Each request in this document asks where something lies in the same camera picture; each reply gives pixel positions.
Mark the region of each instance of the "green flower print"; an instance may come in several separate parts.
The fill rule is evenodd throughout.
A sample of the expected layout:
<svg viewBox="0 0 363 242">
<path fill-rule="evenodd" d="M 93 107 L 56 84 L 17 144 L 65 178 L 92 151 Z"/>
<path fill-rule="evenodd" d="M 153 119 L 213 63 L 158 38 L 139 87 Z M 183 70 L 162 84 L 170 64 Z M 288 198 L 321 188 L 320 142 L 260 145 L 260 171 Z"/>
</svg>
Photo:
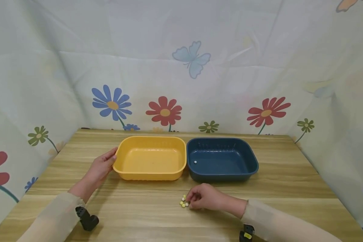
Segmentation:
<svg viewBox="0 0 363 242">
<path fill-rule="evenodd" d="M 48 138 L 48 131 L 46 131 L 46 129 L 44 128 L 44 126 L 42 127 L 35 127 L 35 132 L 36 133 L 29 133 L 28 137 L 32 137 L 30 140 L 28 140 L 28 143 L 32 146 L 36 146 L 39 141 L 41 143 L 44 143 L 46 141 L 46 139 Z"/>
<path fill-rule="evenodd" d="M 297 126 L 302 127 L 301 131 L 304 131 L 305 133 L 310 133 L 311 129 L 315 127 L 313 125 L 313 120 L 308 122 L 308 119 L 304 119 L 304 121 L 297 122 Z"/>
<path fill-rule="evenodd" d="M 219 123 L 215 123 L 214 120 L 208 124 L 207 122 L 204 122 L 204 126 L 199 126 L 200 132 L 206 132 L 206 133 L 215 133 L 215 131 L 218 131 Z"/>
</svg>

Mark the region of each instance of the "hand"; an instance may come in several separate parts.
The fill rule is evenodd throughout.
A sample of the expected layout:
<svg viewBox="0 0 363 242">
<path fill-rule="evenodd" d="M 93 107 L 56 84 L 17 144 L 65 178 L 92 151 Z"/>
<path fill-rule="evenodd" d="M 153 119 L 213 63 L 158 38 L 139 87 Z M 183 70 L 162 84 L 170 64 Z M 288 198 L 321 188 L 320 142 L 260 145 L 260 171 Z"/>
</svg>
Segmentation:
<svg viewBox="0 0 363 242">
<path fill-rule="evenodd" d="M 113 164 L 116 161 L 115 153 L 117 149 L 118 147 L 115 147 L 95 158 L 83 179 L 87 180 L 90 184 L 93 184 L 95 188 L 99 188 L 113 169 Z"/>
<path fill-rule="evenodd" d="M 190 202 L 190 208 L 192 209 L 223 210 L 227 197 L 229 196 L 218 191 L 210 184 L 203 183 L 188 192 L 186 201 Z"/>
<path fill-rule="evenodd" d="M 113 169 L 116 160 L 115 153 L 118 147 L 111 149 L 105 154 L 94 159 L 85 176 L 70 188 L 68 193 L 82 198 L 87 203 L 94 191 L 101 186 L 107 175 Z"/>
<path fill-rule="evenodd" d="M 191 209 L 222 210 L 239 219 L 242 218 L 247 206 L 246 200 L 224 194 L 206 183 L 192 188 L 188 192 L 186 201 L 190 202 Z"/>
</svg>

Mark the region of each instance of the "beige sleeve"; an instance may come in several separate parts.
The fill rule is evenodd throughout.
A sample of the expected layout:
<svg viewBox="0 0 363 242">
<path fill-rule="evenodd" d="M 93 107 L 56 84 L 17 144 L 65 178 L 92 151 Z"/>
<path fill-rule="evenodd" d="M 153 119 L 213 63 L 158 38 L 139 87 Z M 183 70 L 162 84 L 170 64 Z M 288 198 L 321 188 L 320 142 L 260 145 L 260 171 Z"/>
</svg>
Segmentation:
<svg viewBox="0 0 363 242">
<path fill-rule="evenodd" d="M 255 235 L 268 242 L 341 242 L 315 225 L 254 199 L 248 201 L 242 222 L 252 225 Z"/>
<path fill-rule="evenodd" d="M 36 217 L 29 229 L 18 239 L 18 242 L 65 241 L 79 221 L 75 208 L 85 206 L 82 199 L 70 193 L 59 194 Z"/>
</svg>

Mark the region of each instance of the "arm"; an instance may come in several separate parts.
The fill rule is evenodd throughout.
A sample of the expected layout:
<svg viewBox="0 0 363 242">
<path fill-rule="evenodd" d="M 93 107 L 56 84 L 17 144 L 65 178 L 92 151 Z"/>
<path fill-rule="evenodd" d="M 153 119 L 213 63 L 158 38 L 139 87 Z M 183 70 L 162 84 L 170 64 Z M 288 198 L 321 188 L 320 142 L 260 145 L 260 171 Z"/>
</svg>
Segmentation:
<svg viewBox="0 0 363 242">
<path fill-rule="evenodd" d="M 290 216 L 257 200 L 249 201 L 224 194 L 209 184 L 192 188 L 187 201 L 192 209 L 207 208 L 229 212 L 252 225 L 255 235 L 268 242 L 328 241 L 341 242 L 329 232 Z"/>
<path fill-rule="evenodd" d="M 93 192 L 105 181 L 116 160 L 116 151 L 117 148 L 114 148 L 96 158 L 86 175 L 67 193 L 59 194 L 48 204 L 18 242 L 65 241 L 79 221 L 75 208 L 85 206 Z"/>
</svg>

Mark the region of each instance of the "black clamp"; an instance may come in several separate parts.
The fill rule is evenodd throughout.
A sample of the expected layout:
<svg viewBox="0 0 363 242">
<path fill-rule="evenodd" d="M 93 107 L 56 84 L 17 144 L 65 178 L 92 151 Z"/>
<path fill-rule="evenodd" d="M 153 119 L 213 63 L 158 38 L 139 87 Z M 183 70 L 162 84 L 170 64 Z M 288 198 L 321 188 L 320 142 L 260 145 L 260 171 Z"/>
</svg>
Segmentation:
<svg viewBox="0 0 363 242">
<path fill-rule="evenodd" d="M 243 225 L 243 231 L 239 232 L 239 242 L 253 241 L 254 227 L 251 225 Z"/>
<path fill-rule="evenodd" d="M 86 231 L 92 231 L 99 223 L 98 217 L 95 215 L 90 216 L 90 213 L 84 207 L 76 207 L 75 212 L 77 212 L 79 221 Z"/>
</svg>

